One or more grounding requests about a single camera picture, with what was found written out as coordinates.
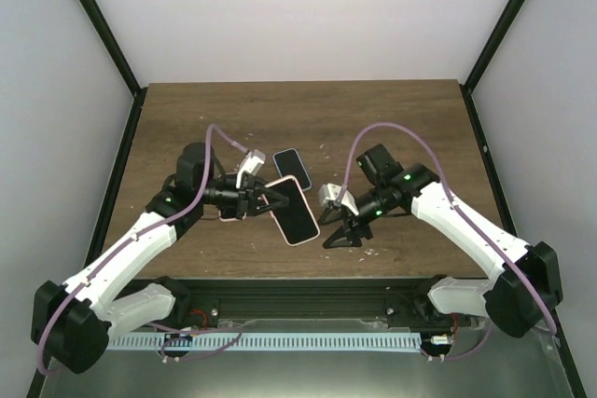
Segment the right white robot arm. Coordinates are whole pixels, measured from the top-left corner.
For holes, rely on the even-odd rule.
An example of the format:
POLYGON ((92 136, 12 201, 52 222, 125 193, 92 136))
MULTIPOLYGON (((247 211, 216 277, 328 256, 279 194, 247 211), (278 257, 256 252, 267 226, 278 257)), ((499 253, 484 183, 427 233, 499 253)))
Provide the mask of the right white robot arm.
POLYGON ((372 188, 354 197, 340 185, 318 191, 324 211, 320 225, 339 223, 323 246, 360 247, 372 238, 371 223, 397 208, 427 223, 467 254, 483 271, 482 280, 439 277, 414 303, 427 326, 457 313, 490 319, 502 332, 521 338, 563 299, 555 250, 528 243, 446 193, 437 174, 421 163, 407 168, 377 144, 356 159, 372 188))

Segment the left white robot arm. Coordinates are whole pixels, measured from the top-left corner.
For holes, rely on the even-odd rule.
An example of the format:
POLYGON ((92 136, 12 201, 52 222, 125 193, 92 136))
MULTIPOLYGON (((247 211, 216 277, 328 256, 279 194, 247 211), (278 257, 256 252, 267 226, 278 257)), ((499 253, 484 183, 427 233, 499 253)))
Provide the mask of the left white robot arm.
POLYGON ((50 356, 71 372, 83 373, 119 336, 154 321, 178 327, 189 319, 189 302, 162 283, 126 297, 119 293, 201 219, 205 205, 228 210, 238 220, 288 206, 288 196, 257 177, 263 153, 246 151, 237 173, 215 177, 219 162, 212 151, 204 142, 188 144, 175 173, 123 237, 63 283, 46 281, 36 290, 31 339, 38 347, 40 372, 49 372, 44 358, 50 356))

